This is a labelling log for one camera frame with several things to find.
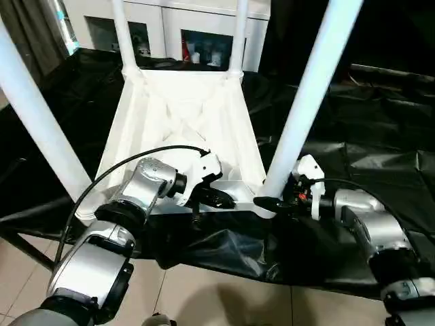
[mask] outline black cloth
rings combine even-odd
[[[174,60],[138,58],[144,69],[210,69]],[[95,175],[124,80],[118,54],[79,50],[49,75],[43,95],[88,174]],[[246,73],[243,92],[266,168],[297,88]],[[376,88],[331,86],[302,154],[327,177],[352,179],[376,191],[402,216],[435,232],[434,98]],[[0,112],[0,216],[65,195],[60,182],[12,108]],[[326,185],[327,191],[337,185]],[[1,227],[59,239],[71,203]],[[434,247],[400,220],[431,264]],[[68,241],[84,227],[77,220]],[[378,297],[377,284],[352,235],[328,219],[250,212],[152,216],[143,231],[142,258],[163,268],[184,263],[271,283],[307,285]]]

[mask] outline white cabinet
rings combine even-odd
[[[270,1],[251,0],[249,3],[243,70],[258,70],[270,18]],[[110,0],[64,2],[82,48],[116,50]],[[195,57],[202,63],[219,65],[223,69],[228,68],[230,60],[236,8],[237,0],[124,2],[137,54],[143,54],[148,46],[154,58],[192,60]]]
[[[64,0],[71,25],[81,48],[117,50],[111,0]],[[155,5],[124,2],[135,51],[150,51],[165,58],[162,10]]]

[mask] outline black fabric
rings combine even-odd
[[[271,3],[260,72],[298,84],[328,1]],[[349,80],[348,73],[355,77],[353,69],[349,69],[351,64],[433,76],[434,18],[433,1],[365,0],[334,78]]]
[[[138,60],[146,69],[210,69],[174,60]],[[43,87],[91,176],[97,171],[123,87],[120,69],[117,54],[80,50]],[[243,91],[267,168],[296,88],[246,73]],[[312,154],[327,177],[365,185],[403,217],[434,233],[435,98],[416,94],[332,86],[302,154]],[[0,128],[7,134],[0,139],[0,216],[65,195],[10,107],[0,112]],[[336,185],[326,187],[330,191]],[[69,209],[71,203],[2,227],[58,239]],[[400,221],[433,267],[433,245],[418,229]],[[75,220],[68,241],[74,242],[83,229]],[[379,296],[353,236],[327,219],[318,223],[306,216],[278,215],[264,220],[250,212],[206,213],[194,222],[191,215],[152,216],[141,248],[140,257],[156,259],[163,268],[185,263],[265,282]]]

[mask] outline gray curtain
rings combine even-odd
[[[37,83],[68,56],[50,0],[0,0],[0,14]]]

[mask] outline glass cabinet door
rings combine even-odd
[[[184,61],[202,63],[228,70],[232,50],[232,36],[181,30],[181,55]]]
[[[81,48],[119,51],[111,1],[63,0]],[[135,54],[165,58],[162,8],[124,2]]]
[[[116,37],[115,22],[112,19],[99,17],[86,17],[90,38],[94,49],[103,51],[120,51],[118,38]],[[150,56],[150,41],[148,39],[147,24],[140,22],[128,22],[131,41],[135,55]]]

